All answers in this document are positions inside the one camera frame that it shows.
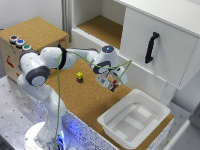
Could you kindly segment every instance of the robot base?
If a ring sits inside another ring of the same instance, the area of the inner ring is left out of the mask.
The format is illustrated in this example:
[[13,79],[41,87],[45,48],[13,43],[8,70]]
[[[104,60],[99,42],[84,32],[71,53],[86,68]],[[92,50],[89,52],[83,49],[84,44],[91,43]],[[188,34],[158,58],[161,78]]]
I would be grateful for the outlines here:
[[[25,134],[25,138],[24,138],[24,150],[49,150],[48,147],[46,148],[41,148],[39,147],[36,143],[35,143],[35,137],[37,136],[38,132],[40,131],[40,129],[42,128],[42,126],[44,125],[45,122],[40,122],[38,124],[35,124],[34,126],[32,126]],[[67,140],[65,140],[65,145],[69,145],[70,139],[68,138]]]

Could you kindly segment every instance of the cabinet door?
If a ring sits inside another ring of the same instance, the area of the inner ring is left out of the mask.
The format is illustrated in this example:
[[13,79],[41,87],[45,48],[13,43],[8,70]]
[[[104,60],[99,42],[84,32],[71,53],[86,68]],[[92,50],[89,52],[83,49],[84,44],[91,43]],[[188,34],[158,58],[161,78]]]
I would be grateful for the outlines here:
[[[154,41],[153,60],[146,64],[145,56],[153,32],[160,37]],[[197,41],[198,38],[191,34],[127,8],[120,54],[179,86]]]

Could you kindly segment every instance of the black handle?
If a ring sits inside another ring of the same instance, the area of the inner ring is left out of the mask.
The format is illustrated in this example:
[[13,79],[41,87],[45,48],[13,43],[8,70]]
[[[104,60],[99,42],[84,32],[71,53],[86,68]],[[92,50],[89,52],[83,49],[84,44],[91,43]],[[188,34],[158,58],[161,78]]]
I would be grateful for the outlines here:
[[153,50],[153,46],[154,46],[154,40],[157,39],[160,35],[156,32],[153,32],[153,36],[151,37],[150,41],[149,41],[149,45],[148,45],[148,49],[147,49],[147,54],[145,57],[145,63],[148,64],[149,62],[151,62],[153,60],[153,57],[151,57],[151,53]]

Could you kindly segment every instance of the cardboard box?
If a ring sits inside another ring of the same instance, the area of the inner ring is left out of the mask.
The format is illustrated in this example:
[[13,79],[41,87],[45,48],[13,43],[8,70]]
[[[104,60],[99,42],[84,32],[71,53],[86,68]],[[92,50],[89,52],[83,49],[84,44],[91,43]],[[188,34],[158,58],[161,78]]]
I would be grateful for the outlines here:
[[38,54],[44,47],[57,47],[59,44],[64,48],[69,47],[69,35],[40,17],[0,31],[0,51],[5,71],[15,82],[22,73],[19,69],[19,56],[22,50],[10,44],[12,35],[25,40],[26,44],[31,45]]

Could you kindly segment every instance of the cable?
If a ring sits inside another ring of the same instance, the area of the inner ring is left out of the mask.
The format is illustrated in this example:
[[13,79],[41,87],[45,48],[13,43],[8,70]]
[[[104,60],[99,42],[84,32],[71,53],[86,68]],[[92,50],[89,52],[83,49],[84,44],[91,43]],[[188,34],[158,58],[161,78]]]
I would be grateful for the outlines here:
[[[123,76],[123,74],[125,73],[125,71],[128,69],[128,67],[130,66],[132,60],[129,60],[121,65],[118,65],[118,66],[115,66],[115,67],[101,67],[101,66],[98,66],[96,64],[93,64],[92,62],[90,62],[89,60],[87,60],[86,58],[84,58],[83,56],[75,53],[75,52],[71,52],[71,51],[67,51],[69,53],[73,53],[75,55],[78,55],[79,57],[81,57],[82,59],[84,59],[85,61],[89,62],[90,64],[96,66],[96,67],[99,67],[99,68],[104,68],[104,69],[113,69],[113,68],[117,68],[117,67],[120,67],[120,66],[123,66],[127,63],[129,63],[127,65],[127,67],[124,69],[123,73],[120,75],[119,79],[117,80],[117,83],[119,82],[119,80],[121,80],[121,77]],[[58,134],[58,126],[59,126],[59,117],[60,117],[60,75],[59,75],[59,65],[60,65],[60,58],[62,56],[63,53],[61,53],[58,57],[58,62],[57,62],[57,77],[58,77],[58,89],[59,89],[59,93],[58,93],[58,119],[57,119],[57,127],[56,127],[56,135],[55,135],[55,139],[54,139],[54,150],[55,150],[55,146],[56,146],[56,139],[57,139],[57,134]]]
[[54,139],[54,150],[56,148],[56,139],[58,134],[58,126],[59,126],[59,117],[60,117],[60,75],[59,75],[59,65],[60,65],[60,58],[62,56],[62,53],[58,57],[58,63],[57,63],[57,76],[58,76],[58,119],[57,119],[57,127],[56,127],[56,135]]

